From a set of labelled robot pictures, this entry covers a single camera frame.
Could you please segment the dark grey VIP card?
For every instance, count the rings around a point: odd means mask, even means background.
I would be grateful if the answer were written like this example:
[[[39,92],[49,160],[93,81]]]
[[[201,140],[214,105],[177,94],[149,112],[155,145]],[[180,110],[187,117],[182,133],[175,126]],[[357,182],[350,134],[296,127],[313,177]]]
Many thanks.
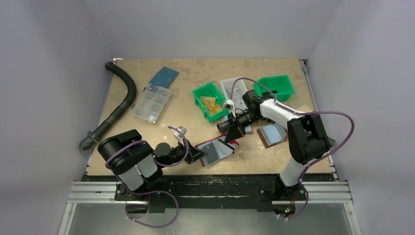
[[[206,145],[203,150],[206,152],[205,165],[210,165],[218,160],[218,155],[213,143]]]

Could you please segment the red leather card holder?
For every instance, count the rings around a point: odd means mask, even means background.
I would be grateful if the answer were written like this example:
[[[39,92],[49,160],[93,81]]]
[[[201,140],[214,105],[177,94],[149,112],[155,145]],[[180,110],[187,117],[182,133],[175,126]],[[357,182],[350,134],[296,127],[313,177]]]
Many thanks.
[[[240,146],[237,141],[224,142],[225,135],[220,135],[214,139],[197,144],[196,148],[206,152],[206,155],[200,159],[203,167],[210,166],[223,160],[235,153]]]

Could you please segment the white plastic bin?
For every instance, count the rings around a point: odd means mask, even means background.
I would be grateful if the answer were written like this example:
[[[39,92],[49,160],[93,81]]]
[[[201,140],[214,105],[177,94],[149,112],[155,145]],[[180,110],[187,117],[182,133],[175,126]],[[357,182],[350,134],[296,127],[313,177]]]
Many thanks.
[[[231,100],[234,102],[235,108],[244,111],[247,109],[247,106],[243,100],[243,95],[248,91],[248,89],[244,80],[238,80],[234,85],[236,79],[237,77],[221,80],[219,82],[220,90],[226,99],[230,99],[232,96]]]

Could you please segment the green bin with yellow items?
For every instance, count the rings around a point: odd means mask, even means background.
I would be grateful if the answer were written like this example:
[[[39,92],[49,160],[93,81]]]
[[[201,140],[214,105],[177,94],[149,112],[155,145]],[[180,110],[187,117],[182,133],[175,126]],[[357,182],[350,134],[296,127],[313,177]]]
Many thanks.
[[[225,102],[224,96],[219,92],[217,87],[209,82],[192,91],[195,104],[202,110],[204,117],[212,123],[229,114],[229,111],[223,109]]]

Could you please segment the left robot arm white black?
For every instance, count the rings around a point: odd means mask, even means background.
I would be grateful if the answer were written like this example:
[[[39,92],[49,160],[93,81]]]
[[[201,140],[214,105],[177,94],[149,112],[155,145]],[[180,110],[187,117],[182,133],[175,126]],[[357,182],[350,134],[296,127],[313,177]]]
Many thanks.
[[[186,139],[184,127],[169,126],[169,129],[173,130],[178,141],[176,147],[162,142],[152,148],[136,129],[107,138],[99,144],[97,149],[105,160],[105,167],[121,179],[133,200],[145,196],[147,185],[163,175],[163,168],[182,162],[192,164],[207,155]]]

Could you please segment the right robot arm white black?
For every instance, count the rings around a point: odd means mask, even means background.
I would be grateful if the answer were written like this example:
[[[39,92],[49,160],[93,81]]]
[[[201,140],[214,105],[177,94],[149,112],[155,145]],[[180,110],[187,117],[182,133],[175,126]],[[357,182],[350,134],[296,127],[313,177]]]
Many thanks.
[[[276,196],[287,199],[294,193],[294,187],[300,182],[306,166],[320,159],[334,145],[318,114],[305,114],[291,110],[274,100],[270,93],[263,96],[256,91],[247,91],[243,96],[247,111],[241,115],[229,114],[228,120],[217,125],[218,131],[224,134],[225,141],[230,142],[245,136],[246,126],[257,120],[266,118],[281,125],[288,132],[288,143],[291,159],[280,173],[280,183],[275,185]]]

